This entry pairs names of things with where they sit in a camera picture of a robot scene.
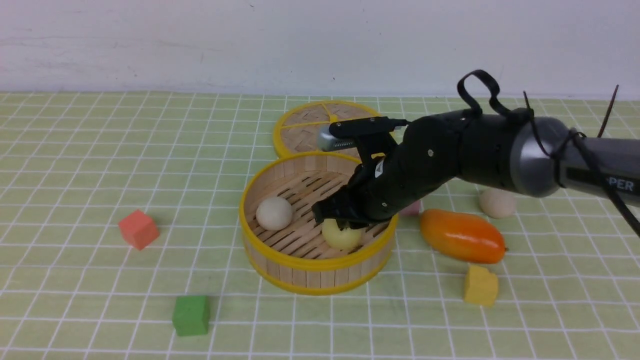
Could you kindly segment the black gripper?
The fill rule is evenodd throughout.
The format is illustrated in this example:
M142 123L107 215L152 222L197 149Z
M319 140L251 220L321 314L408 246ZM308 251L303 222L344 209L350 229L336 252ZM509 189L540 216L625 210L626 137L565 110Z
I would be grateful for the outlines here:
M453 178L475 174L478 114L451 111L423 116L393 132L397 147L361 160L348 193L332 193L311 206L316 224L336 221L338 230L384 223Z

